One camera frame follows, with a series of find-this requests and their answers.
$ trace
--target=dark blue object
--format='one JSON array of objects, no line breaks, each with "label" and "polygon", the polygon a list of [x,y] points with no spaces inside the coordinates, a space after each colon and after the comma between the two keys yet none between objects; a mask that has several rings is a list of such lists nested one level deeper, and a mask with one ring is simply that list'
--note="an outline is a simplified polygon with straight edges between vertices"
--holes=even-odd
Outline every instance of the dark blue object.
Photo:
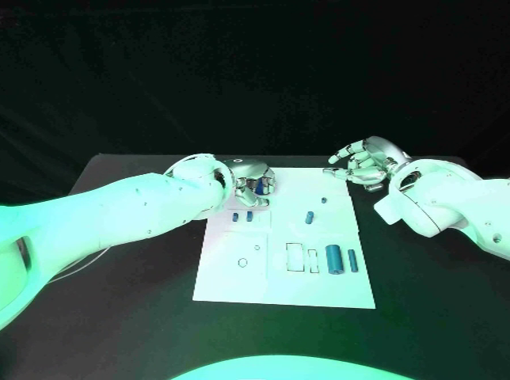
[{"label": "dark blue object", "polygon": [[342,253],[338,245],[325,247],[325,262],[328,263],[328,273],[331,275],[342,274]]},{"label": "dark blue object", "polygon": [[348,250],[348,263],[351,264],[351,272],[358,272],[357,259],[354,258],[354,251]]},{"label": "dark blue object", "polygon": [[261,179],[257,180],[257,185],[256,185],[254,193],[256,193],[259,196],[263,196],[263,184],[261,184]]},{"label": "dark blue object", "polygon": [[312,221],[313,221],[313,212],[309,211],[308,212],[308,216],[305,217],[305,223],[310,224]]}]

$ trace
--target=white paper sheet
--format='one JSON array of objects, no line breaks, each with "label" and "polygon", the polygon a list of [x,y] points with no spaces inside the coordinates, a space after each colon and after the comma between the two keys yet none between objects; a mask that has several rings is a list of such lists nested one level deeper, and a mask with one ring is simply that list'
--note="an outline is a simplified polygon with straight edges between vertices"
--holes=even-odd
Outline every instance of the white paper sheet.
[{"label": "white paper sheet", "polygon": [[[224,211],[207,219],[194,300],[374,309],[345,181],[323,176],[322,168],[272,170],[276,191],[267,196],[269,207],[247,208],[231,197]],[[305,223],[308,211],[315,214],[310,224]],[[236,222],[233,213],[238,214]],[[287,252],[298,245],[302,271],[298,251]],[[328,245],[339,246],[341,275],[328,273]],[[358,272],[351,272],[348,249]]]}]

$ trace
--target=robotic hand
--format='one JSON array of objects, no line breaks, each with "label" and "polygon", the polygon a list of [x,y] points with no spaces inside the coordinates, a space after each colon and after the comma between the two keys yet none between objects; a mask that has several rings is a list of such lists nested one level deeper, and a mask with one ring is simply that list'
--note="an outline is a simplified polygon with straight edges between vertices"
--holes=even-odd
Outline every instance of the robotic hand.
[{"label": "robotic hand", "polygon": [[195,154],[163,174],[125,178],[45,202],[0,206],[0,330],[86,256],[205,219],[231,194],[246,207],[267,206],[256,194],[269,195],[274,183],[263,162],[220,162]]},{"label": "robotic hand", "polygon": [[368,192],[381,190],[388,179],[388,194],[374,205],[387,224],[401,219],[427,238],[453,228],[483,251],[510,260],[510,180],[482,180],[447,161],[413,160],[375,136],[339,149],[328,163],[349,154],[348,169],[322,172],[362,184]]}]

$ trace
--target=table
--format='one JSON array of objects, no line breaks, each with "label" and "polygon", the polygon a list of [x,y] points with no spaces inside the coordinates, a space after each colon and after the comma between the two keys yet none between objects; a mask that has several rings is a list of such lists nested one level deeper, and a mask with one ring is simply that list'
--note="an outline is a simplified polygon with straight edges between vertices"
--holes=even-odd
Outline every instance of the table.
[{"label": "table", "polygon": [[[182,157],[99,154],[70,194],[163,173]],[[326,156],[240,157],[273,167],[328,166]],[[221,360],[274,354],[410,378],[510,380],[510,262],[455,230],[426,238],[403,222],[388,226],[372,210],[384,192],[354,184],[348,191],[375,310],[194,302],[205,220],[192,221],[112,247],[45,286],[0,332],[0,378],[168,379]]]}]

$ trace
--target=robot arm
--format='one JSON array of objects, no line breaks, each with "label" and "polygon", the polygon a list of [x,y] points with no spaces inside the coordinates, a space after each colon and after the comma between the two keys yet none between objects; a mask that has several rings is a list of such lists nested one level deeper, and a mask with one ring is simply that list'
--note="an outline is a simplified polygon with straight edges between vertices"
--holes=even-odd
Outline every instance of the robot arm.
[{"label": "robot arm", "polygon": [[256,193],[272,193],[274,175],[266,164],[218,162],[199,154],[165,174],[125,178],[45,202],[0,206],[0,330],[70,264],[205,219],[231,194],[244,206],[266,206],[269,200],[253,193],[256,186]]},{"label": "robot arm", "polygon": [[[510,260],[510,180],[482,180],[446,161],[413,161],[378,137],[344,150],[354,154],[348,169],[328,168],[323,172],[364,184],[368,191],[381,189],[383,180],[390,180],[388,194],[374,205],[387,224],[401,219],[427,238],[453,228],[483,251]],[[331,156],[329,163],[342,158],[344,150]]]}]

